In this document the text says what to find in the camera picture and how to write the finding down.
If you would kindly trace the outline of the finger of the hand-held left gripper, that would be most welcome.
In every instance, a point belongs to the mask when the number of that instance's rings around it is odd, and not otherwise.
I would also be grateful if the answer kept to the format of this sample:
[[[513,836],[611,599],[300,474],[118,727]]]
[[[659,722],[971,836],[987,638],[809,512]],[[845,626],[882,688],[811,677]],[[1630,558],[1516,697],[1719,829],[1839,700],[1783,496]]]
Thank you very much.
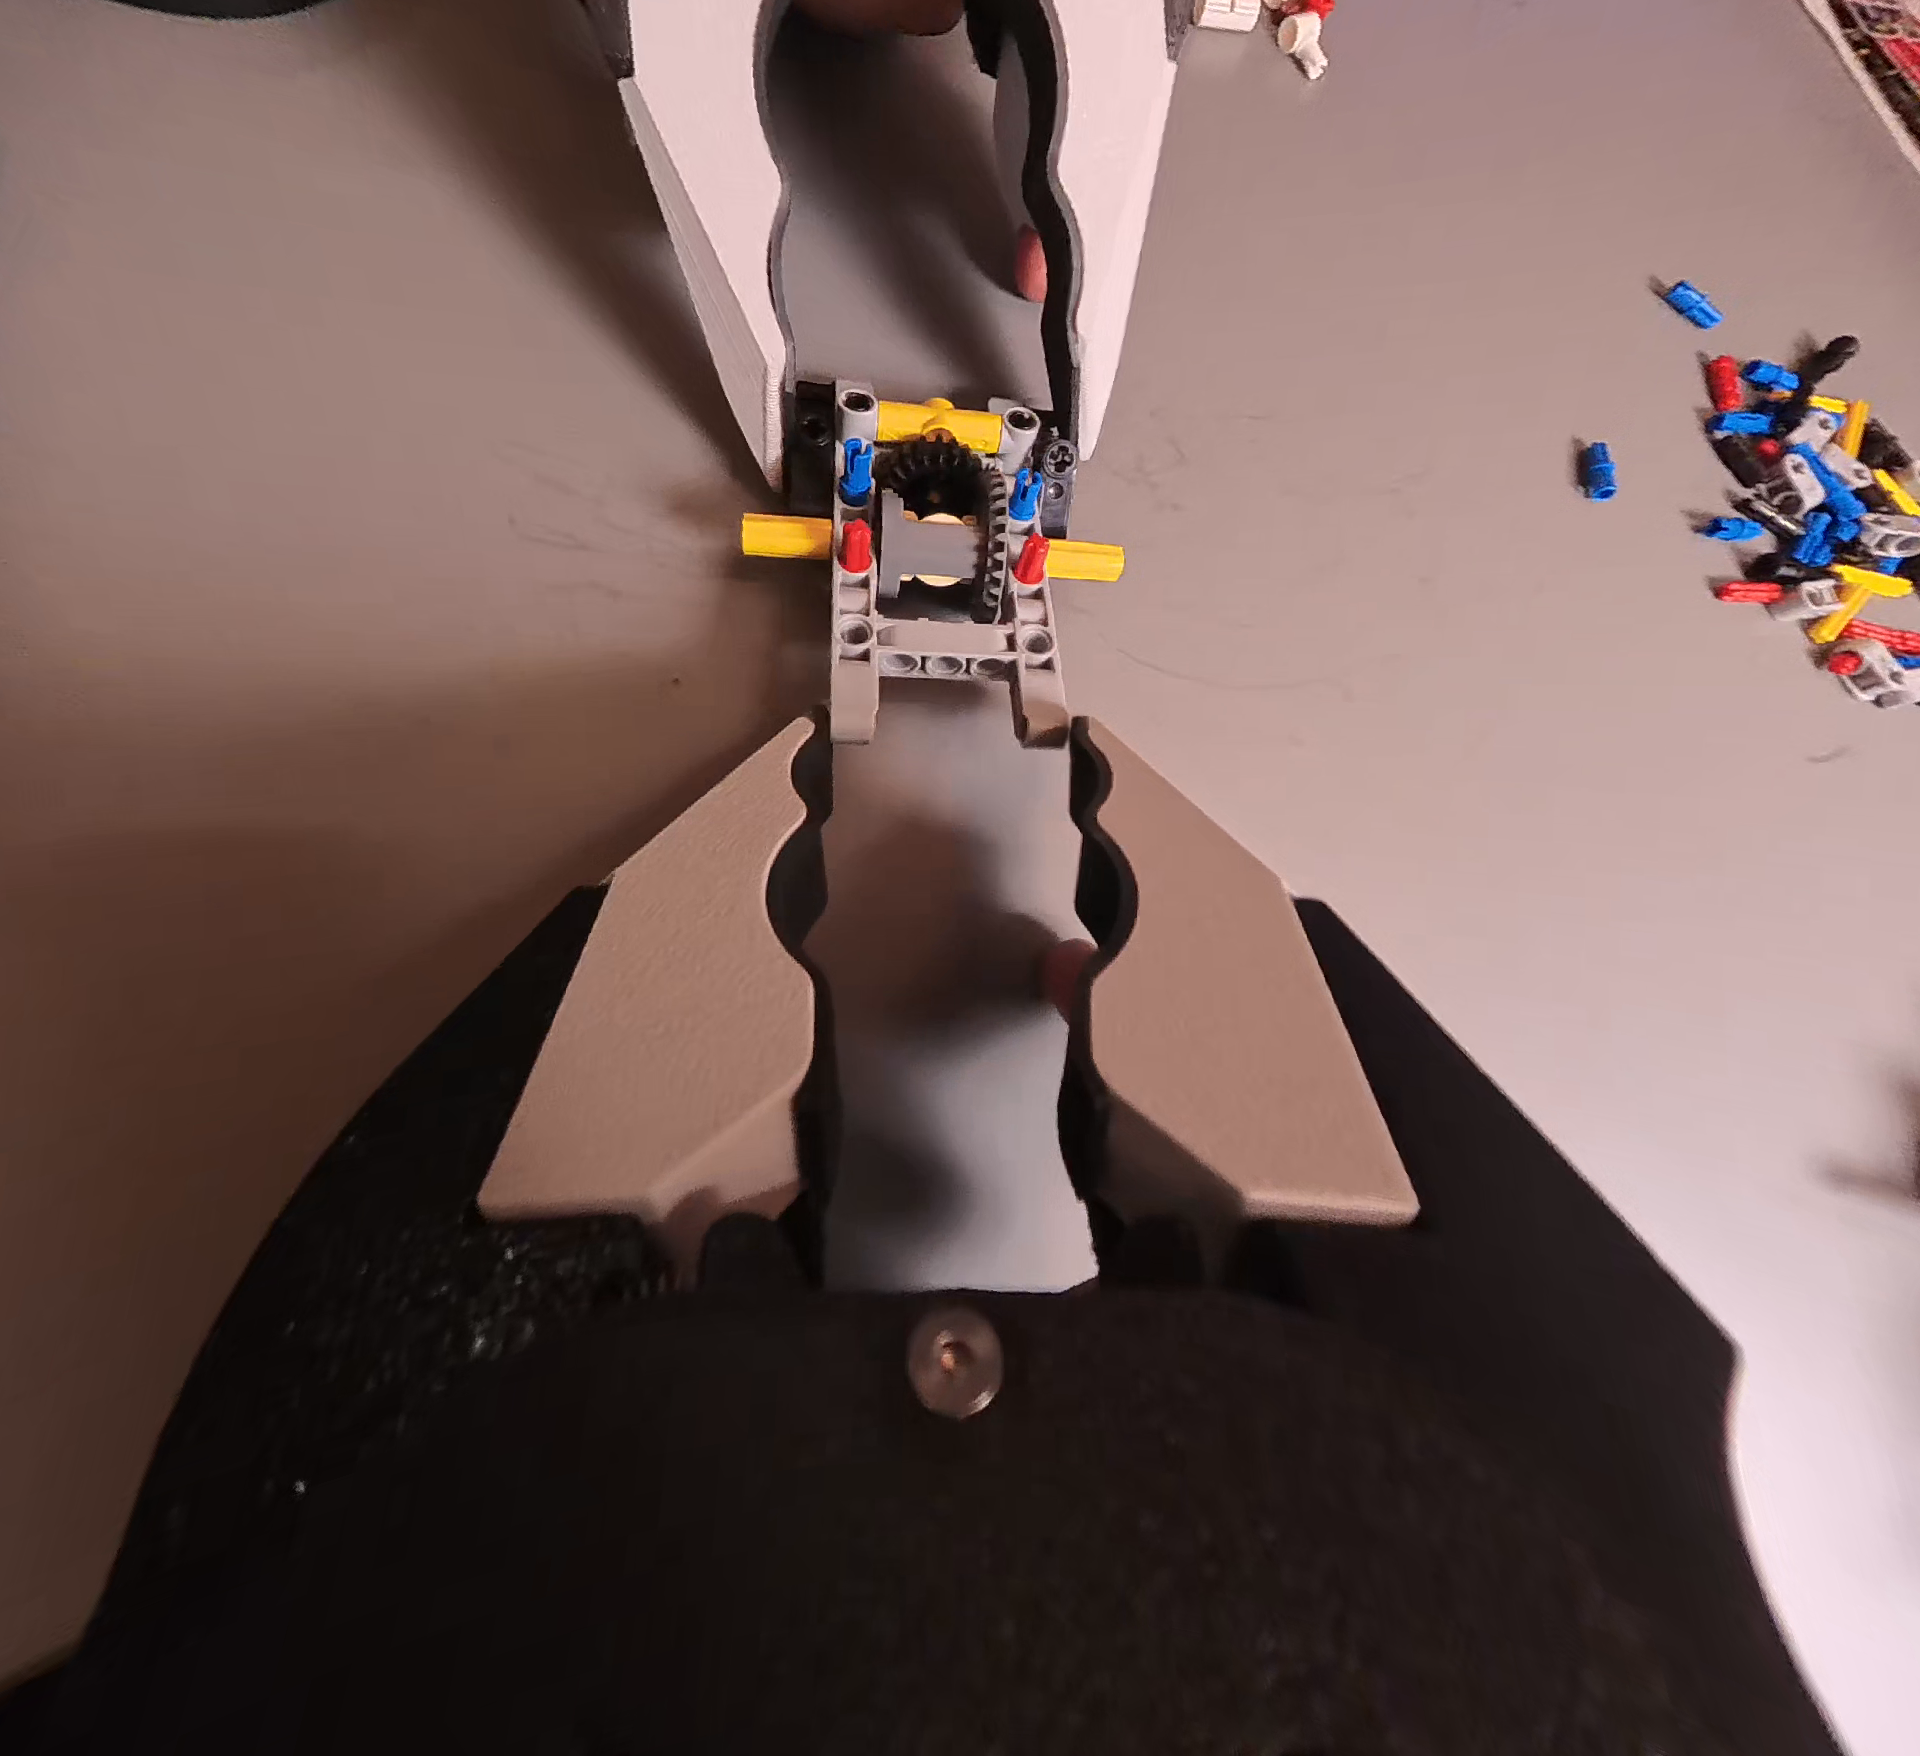
[[[985,0],[1021,104],[1021,221],[1044,257],[1048,392],[1092,455],[1117,382],[1176,82],[1165,0]]]
[[[766,61],[786,0],[629,0],[620,81],[734,423],[781,480],[791,337],[777,248],[788,189],[766,130]]]

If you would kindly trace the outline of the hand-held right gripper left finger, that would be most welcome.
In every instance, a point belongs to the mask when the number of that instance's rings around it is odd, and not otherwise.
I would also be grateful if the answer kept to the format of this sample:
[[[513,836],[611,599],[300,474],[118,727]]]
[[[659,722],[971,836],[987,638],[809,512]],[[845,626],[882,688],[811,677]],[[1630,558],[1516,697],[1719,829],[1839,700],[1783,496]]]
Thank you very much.
[[[615,870],[485,1174],[485,1217],[708,1233],[802,1199],[820,1049],[804,939],[823,909],[830,805],[832,745],[806,715]]]

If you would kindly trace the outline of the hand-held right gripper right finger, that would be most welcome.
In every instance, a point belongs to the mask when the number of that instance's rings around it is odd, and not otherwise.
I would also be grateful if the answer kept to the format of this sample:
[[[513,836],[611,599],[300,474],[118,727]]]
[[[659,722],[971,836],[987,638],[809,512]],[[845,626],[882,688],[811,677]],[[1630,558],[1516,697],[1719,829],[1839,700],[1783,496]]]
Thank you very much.
[[[1377,1226],[1420,1213],[1299,907],[1092,718],[1069,736],[1076,909],[1060,1140],[1098,1220]]]

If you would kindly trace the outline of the small grey lego differential assembly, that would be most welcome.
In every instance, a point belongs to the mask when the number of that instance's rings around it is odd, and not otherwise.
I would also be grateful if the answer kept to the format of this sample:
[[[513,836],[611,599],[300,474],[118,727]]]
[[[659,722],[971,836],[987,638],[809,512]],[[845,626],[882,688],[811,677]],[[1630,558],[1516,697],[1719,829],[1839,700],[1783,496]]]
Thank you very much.
[[[1119,544],[1069,535],[1078,447],[1016,399],[886,399],[804,382],[781,506],[741,520],[741,554],[827,569],[829,727],[877,736],[893,679],[996,686],[1025,748],[1064,747],[1069,691],[1053,590],[1124,579]]]

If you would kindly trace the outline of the pile of blue yellow pins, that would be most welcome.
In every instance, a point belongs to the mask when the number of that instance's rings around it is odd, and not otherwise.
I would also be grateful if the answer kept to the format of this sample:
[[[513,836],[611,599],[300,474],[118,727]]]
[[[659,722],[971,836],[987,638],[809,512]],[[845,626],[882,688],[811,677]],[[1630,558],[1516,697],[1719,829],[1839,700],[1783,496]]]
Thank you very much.
[[[1917,447],[1840,385],[1860,335],[1812,341],[1789,360],[1701,360],[1703,437],[1728,481],[1698,517],[1705,542],[1741,544],[1721,602],[1789,626],[1826,679],[1871,711],[1919,704]]]

